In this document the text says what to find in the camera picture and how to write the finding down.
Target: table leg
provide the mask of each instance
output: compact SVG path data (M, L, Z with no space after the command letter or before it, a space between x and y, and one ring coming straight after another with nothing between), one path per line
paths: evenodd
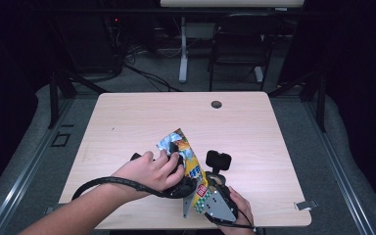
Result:
M179 82L187 82L188 56L187 56L187 35L185 32L185 18L181 20L181 67L179 68Z
M255 67L255 76L256 76L256 82L263 81L263 72L261 70L261 67Z

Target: wooden table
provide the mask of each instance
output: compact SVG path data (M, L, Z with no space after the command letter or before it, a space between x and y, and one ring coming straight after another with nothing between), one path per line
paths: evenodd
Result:
M222 107L215 109L212 101ZM252 205L256 226L306 226L305 200L276 117L263 92L184 92L103 94L76 155L60 203L68 203L83 183L109 176L135 153L151 150L181 128L204 170L208 150L231 155L221 173ZM182 199L150 196L107 217L98 229L215 228L191 210L182 216Z

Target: black cord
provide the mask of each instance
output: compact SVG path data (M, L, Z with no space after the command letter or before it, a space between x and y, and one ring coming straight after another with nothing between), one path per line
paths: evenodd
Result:
M246 218L246 220L249 221L249 219L246 217L246 215L239 210L239 212ZM249 224L250 225L242 225L242 224L236 224L236 223L230 223L230 222L224 222L224 221L221 221L217 218L214 218L212 217L211 215L209 215L208 213L205 213L205 216L206 218L211 222L211 223L214 223L216 225L220 225L220 226L225 226L225 227L236 227L236 228L248 228L248 229L252 229L253 232L255 232L257 234L258 232L258 228L253 226L252 223L249 221Z
M129 66L129 65L124 65L124 67L130 69L131 71L134 71L134 72L137 72L137 73L143 75L143 76L146 77L151 83L152 83L152 81L155 81L156 83L159 83L160 85L166 86L168 92L170 92L171 90L178 91L178 92L182 92L182 90L170 86L169 83L167 83L167 81L165 81L163 78L158 77L157 75L154 75L154 74L151 74L151 73L148 73L148 72L142 71L142 70L138 70L138 69L136 69L136 68L134 68L134 67L131 67L131 66Z
M88 80L88 81L91 81L93 83L98 83L98 82L102 82L102 81L112 80L113 78L115 78L117 76L118 76L118 71L112 71L112 72L110 72L106 75L100 76L100 77L96 77L96 78L86 77L85 79Z
M180 199L180 198L185 198L186 196L190 195L192 192L189 193L184 193L184 194L168 194L168 193L163 193L159 192L155 189L152 189L148 186L145 186L141 183L125 179L125 178L120 178L120 177L114 177L114 176L109 176L109 177L102 177L102 178L97 178L93 179L91 181L88 181L87 183L81 185L72 195L71 200L74 200L78 198L84 191L86 191L89 188L92 188L96 185L99 184L105 184L105 183L115 183L115 184L123 184L129 187L132 187L136 189L136 191L144 191L150 194L153 194L155 196L158 196L160 198L169 198L169 199Z

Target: gray mat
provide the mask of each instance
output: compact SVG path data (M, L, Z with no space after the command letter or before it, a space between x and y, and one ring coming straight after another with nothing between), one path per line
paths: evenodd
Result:
M94 105L93 99L74 101L57 130L61 134L70 134L66 147L48 147L41 167L7 226L6 234L21 231L42 217L47 207L57 205ZM310 226L267 229L267 234L356 234L353 219L303 105L297 100L273 100L272 105L305 197L315 199L320 206L312 211Z

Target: finger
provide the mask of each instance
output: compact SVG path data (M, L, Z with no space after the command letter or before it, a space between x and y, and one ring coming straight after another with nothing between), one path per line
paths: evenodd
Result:
M250 212L252 211L252 206L250 206L250 202L249 200L246 200L246 203L247 203L247 207L249 208Z
M161 150L161 155L155 160L155 165L162 168L168 161L166 150Z
M233 202L237 205L237 208L244 212L248 207L247 200L244 199L237 191L235 191L233 188L229 187L230 189L230 198L233 200Z
M184 166L179 165L178 170L174 174L170 174L165 182L165 189L170 188L174 186L175 184L179 183L181 181L182 177L184 177Z
M178 153L173 153L170 156L169 161L162 167L162 171L164 174L169 175L175 168L176 165L178 164L179 160L179 154Z
M147 151L145 154L142 155L140 159L148 159L149 162L154 160L154 153L151 151Z

